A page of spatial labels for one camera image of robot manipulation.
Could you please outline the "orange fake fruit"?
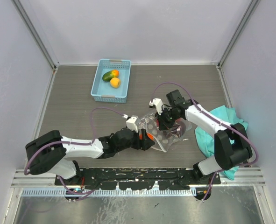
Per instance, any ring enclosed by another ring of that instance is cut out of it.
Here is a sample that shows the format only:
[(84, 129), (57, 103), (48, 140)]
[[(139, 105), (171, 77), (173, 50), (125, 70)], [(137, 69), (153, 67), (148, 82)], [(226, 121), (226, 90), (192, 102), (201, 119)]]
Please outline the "orange fake fruit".
[(153, 137), (151, 134), (147, 133), (147, 136), (148, 136), (151, 140), (154, 140), (154, 137)]

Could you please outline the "clear zip top bag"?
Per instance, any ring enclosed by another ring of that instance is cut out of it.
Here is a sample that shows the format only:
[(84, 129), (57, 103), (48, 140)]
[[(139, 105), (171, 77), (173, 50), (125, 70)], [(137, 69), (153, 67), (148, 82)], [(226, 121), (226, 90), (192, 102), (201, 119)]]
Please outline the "clear zip top bag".
[(154, 137), (155, 144), (152, 146), (153, 149), (167, 152), (168, 149), (175, 143), (185, 139), (189, 130), (192, 129), (192, 125), (189, 121), (182, 120), (186, 124), (186, 132), (184, 135), (178, 135), (175, 124), (171, 129), (160, 131), (157, 124), (157, 119), (154, 112), (150, 112), (140, 118), (137, 126), (139, 129), (144, 128), (147, 133)]

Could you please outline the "yellow fake peach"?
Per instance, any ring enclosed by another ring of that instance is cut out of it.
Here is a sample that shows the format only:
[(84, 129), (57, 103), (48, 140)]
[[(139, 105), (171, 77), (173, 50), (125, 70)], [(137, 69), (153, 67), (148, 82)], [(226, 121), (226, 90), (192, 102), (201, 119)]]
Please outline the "yellow fake peach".
[(120, 84), (121, 84), (121, 81), (119, 78), (117, 77), (114, 77), (110, 80), (110, 85), (113, 87), (113, 88), (119, 88), (120, 87)]

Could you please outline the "green orange fake mango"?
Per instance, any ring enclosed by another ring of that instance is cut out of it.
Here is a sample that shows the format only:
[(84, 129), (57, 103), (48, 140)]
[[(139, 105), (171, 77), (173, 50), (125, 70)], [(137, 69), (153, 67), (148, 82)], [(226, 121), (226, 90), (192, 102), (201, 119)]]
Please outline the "green orange fake mango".
[(116, 78), (119, 77), (119, 71), (118, 70), (110, 70), (102, 76), (102, 80), (104, 82), (109, 82), (111, 79), (113, 79), (115, 77)]

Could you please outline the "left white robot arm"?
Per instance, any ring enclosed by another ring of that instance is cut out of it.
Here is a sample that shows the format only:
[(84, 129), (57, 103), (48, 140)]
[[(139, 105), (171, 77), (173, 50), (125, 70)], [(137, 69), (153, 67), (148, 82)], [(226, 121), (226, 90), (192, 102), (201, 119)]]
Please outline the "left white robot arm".
[(128, 148), (148, 150), (154, 144), (154, 138), (145, 129), (132, 131), (125, 127), (94, 140), (73, 140), (53, 130), (25, 146), (28, 163), (24, 174), (52, 173), (76, 185), (80, 183), (82, 174), (78, 163), (69, 158), (107, 159)]

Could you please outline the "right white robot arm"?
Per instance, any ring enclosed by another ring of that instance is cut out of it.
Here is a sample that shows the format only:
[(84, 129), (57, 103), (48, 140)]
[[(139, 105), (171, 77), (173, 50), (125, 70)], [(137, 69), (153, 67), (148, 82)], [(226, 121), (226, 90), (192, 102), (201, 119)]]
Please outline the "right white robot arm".
[(186, 100), (179, 90), (168, 93), (166, 98), (168, 105), (159, 98), (149, 102), (149, 106), (156, 109), (159, 130), (170, 129), (177, 119), (184, 119), (199, 126), (214, 139), (214, 155), (193, 166), (195, 182), (203, 184), (210, 174), (239, 166), (253, 156), (242, 124), (220, 120), (194, 99)]

